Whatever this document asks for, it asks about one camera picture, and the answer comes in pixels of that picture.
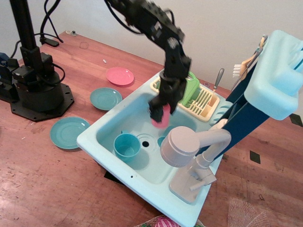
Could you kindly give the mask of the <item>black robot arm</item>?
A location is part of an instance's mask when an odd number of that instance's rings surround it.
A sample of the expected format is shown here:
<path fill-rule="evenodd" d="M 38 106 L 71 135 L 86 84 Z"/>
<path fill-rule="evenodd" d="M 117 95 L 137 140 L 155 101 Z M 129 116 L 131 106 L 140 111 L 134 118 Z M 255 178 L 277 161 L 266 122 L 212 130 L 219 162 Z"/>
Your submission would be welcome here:
<path fill-rule="evenodd" d="M 191 59 L 184 54 L 183 32 L 167 17 L 166 13 L 153 2 L 145 0 L 107 0 L 109 10 L 117 10 L 124 15 L 122 23 L 127 29 L 131 26 L 138 34 L 145 35 L 165 51 L 164 71 L 160 75 L 159 94 L 149 101 L 150 117 L 157 124 L 164 122 L 172 114 L 186 89 L 186 78 Z M 26 69 L 32 70 L 31 76 L 16 76 L 17 83 L 25 86 L 26 91 L 40 87 L 57 87 L 62 79 L 58 77 L 52 64 L 45 65 L 36 45 L 32 21 L 25 0 L 10 1 L 17 25 L 21 53 Z"/>

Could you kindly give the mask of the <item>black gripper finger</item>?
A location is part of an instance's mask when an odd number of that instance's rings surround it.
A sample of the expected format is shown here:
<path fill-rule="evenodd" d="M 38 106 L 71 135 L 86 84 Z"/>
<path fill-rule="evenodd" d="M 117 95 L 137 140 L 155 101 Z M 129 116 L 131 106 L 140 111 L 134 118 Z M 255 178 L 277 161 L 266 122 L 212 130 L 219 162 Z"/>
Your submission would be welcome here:
<path fill-rule="evenodd" d="M 170 99 L 168 104 L 170 106 L 170 114 L 173 114 L 178 106 L 180 99 Z"/>
<path fill-rule="evenodd" d="M 163 115 L 164 115 L 163 108 L 164 108 L 163 105 L 152 105 L 152 104 L 149 104 L 150 117 L 156 123 L 162 122 L 162 118 L 163 118 Z"/>

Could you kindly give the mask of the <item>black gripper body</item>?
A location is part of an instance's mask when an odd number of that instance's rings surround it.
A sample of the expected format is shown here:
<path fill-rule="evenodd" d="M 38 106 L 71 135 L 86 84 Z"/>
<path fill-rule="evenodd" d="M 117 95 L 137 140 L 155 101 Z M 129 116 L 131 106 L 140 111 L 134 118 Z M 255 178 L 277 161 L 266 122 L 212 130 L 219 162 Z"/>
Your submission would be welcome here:
<path fill-rule="evenodd" d="M 159 94 L 149 101 L 152 105 L 167 105 L 170 99 L 182 99 L 187 80 L 186 78 L 168 78 L 164 72 L 160 72 Z"/>

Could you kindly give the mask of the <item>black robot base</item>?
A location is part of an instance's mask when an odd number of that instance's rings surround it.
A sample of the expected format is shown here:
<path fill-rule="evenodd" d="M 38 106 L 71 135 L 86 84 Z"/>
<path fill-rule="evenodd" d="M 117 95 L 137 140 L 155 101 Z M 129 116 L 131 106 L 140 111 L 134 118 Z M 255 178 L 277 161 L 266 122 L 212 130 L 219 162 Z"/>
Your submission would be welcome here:
<path fill-rule="evenodd" d="M 12 71 L 12 85 L 17 98 L 10 102 L 12 113 L 32 120 L 44 121 L 62 116 L 74 103 L 71 89 L 63 84 L 62 78 L 54 70 L 62 67 L 46 63 L 35 70 L 22 65 Z"/>

